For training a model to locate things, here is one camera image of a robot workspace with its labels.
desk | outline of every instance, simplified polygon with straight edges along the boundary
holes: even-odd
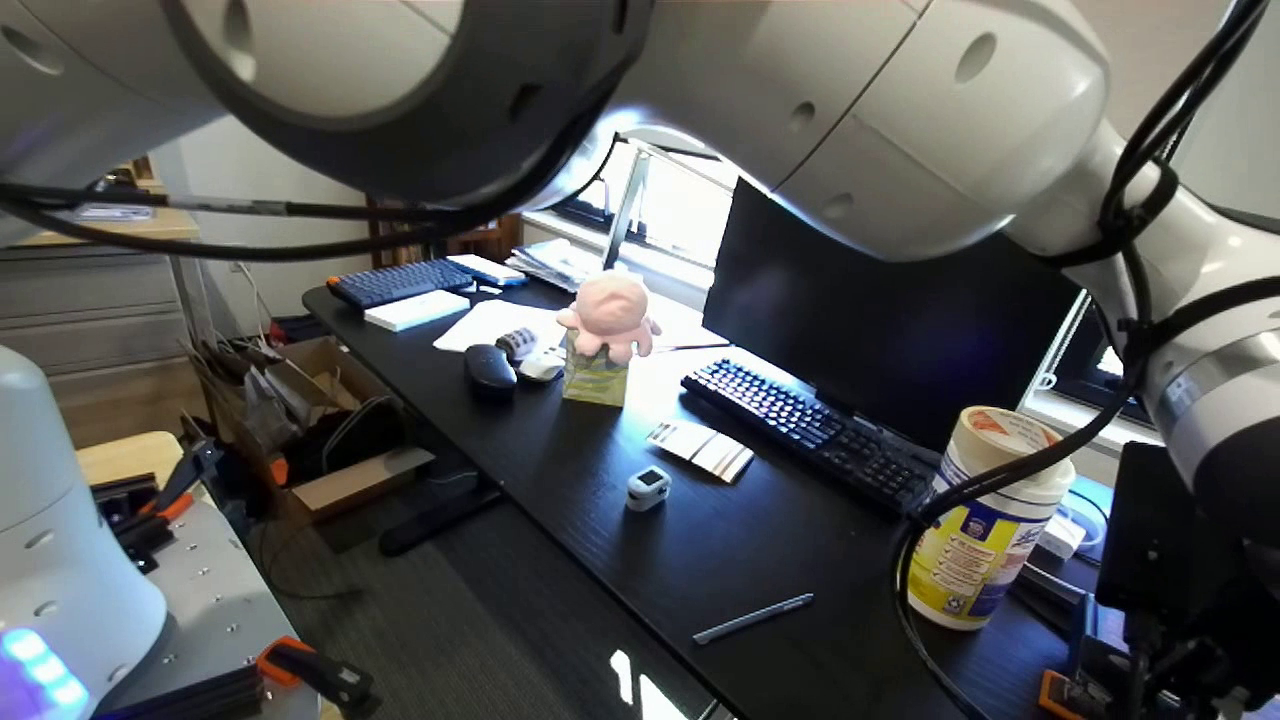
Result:
[[[549,289],[508,301],[569,305]],[[558,389],[522,389],[516,404],[491,408],[471,400],[466,357],[431,354],[445,324],[387,336],[326,289],[304,305],[410,400],[440,447],[491,477],[740,715],[952,715],[894,616],[894,519],[771,447],[755,447],[731,490],[647,447],[647,429],[684,417],[680,372],[708,357],[636,364],[623,414],[565,404]],[[678,490],[668,509],[633,515],[623,480],[646,466],[665,466]],[[812,607],[694,646],[694,633],[795,593],[817,593]],[[1032,715],[1041,669],[1069,658],[1016,605],[981,636],[935,633],[931,650],[994,715]]]

computer mouse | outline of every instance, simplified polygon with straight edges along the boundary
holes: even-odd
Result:
[[[471,344],[466,357],[467,369],[467,383],[478,398],[485,400],[513,400],[516,398],[516,369],[508,362],[508,354],[491,350],[491,344]]]
[[[522,376],[531,383],[553,383],[558,376],[565,376],[565,350],[523,357]]]

cardboard box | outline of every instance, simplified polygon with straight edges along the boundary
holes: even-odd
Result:
[[[287,344],[287,350],[282,350],[282,357],[287,364],[297,364],[345,414],[355,414],[373,400],[394,398],[331,336]],[[249,424],[245,389],[233,389],[229,379],[222,379],[200,357],[193,357],[193,369],[203,383],[210,414],[212,414],[216,429],[226,433],[226,441],[237,443],[262,468],[262,477],[273,490],[282,490],[282,496],[287,496],[291,506],[301,506],[316,519],[345,509],[345,506],[355,506],[355,500],[369,500],[369,496],[394,490],[398,480],[414,477],[417,468],[425,468],[431,459],[431,454],[405,443],[405,447],[387,447],[380,458],[355,459],[347,468],[331,468],[314,480],[291,480],[284,490],[282,458],[273,447],[265,447],[256,429]]]

keyboard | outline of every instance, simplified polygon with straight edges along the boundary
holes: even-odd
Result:
[[[425,264],[401,264],[401,268],[377,268],[377,274],[347,274],[331,283],[331,294],[366,311],[405,297],[425,297],[437,289],[471,289],[471,283],[478,276],[466,274],[462,264],[425,261]]]
[[[718,362],[688,372],[684,398],[708,420],[743,420],[760,437],[786,443],[793,458],[837,480],[852,496],[888,515],[913,515],[931,496],[939,458],[923,454],[860,417],[840,417],[827,404],[766,379],[760,372]]]

computer monitor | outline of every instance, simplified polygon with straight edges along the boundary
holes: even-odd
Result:
[[[1016,408],[1078,294],[1005,237],[885,264],[737,184],[705,324],[939,454],[963,404]]]

